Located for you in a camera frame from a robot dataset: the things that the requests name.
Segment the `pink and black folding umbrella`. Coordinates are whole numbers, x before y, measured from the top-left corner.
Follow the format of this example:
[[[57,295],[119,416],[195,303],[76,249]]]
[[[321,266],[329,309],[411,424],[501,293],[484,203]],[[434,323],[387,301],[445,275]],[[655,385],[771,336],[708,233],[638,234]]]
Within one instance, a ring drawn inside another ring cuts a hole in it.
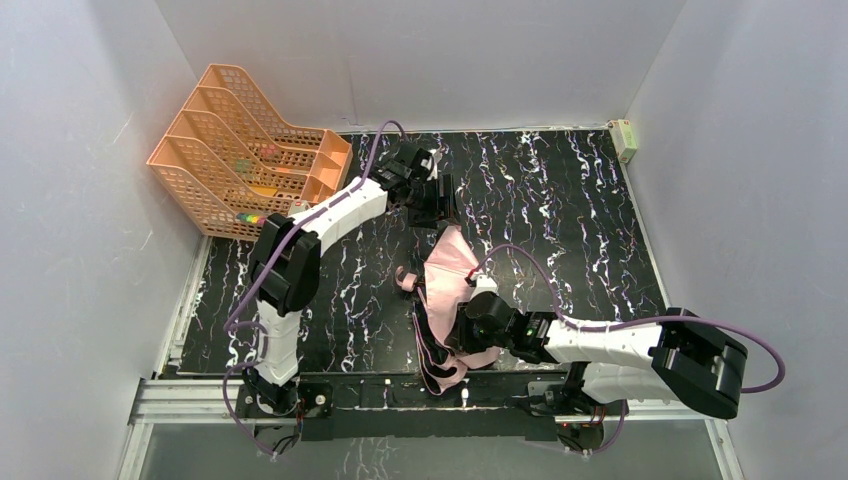
[[[461,229],[449,225],[440,231],[422,275],[402,267],[395,272],[398,287],[417,301],[413,317],[417,356],[424,388],[434,396],[461,383],[469,370],[486,368],[501,355],[499,347],[466,355],[445,345],[457,305],[471,299],[466,277],[478,264]]]

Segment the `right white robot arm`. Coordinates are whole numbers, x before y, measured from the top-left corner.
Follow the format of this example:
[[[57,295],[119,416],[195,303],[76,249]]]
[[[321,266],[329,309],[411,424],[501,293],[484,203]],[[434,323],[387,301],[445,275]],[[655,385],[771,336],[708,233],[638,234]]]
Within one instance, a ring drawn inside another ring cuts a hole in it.
[[[747,348],[697,320],[626,323],[522,312],[493,292],[456,307],[447,346],[461,354],[491,348],[531,364],[568,364],[567,384],[598,404],[678,401],[700,414],[738,414]]]

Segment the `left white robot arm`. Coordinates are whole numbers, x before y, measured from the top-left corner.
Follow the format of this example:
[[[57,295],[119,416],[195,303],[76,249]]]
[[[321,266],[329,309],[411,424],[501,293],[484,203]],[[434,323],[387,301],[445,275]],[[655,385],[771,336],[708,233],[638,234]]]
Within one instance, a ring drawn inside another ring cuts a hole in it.
[[[301,316],[318,292],[327,250],[393,209],[406,210],[414,228],[455,221],[456,192],[454,177],[439,172],[434,153],[402,143],[328,199],[264,221],[250,263],[259,330],[257,357],[242,374],[250,399],[269,414],[294,408]]]

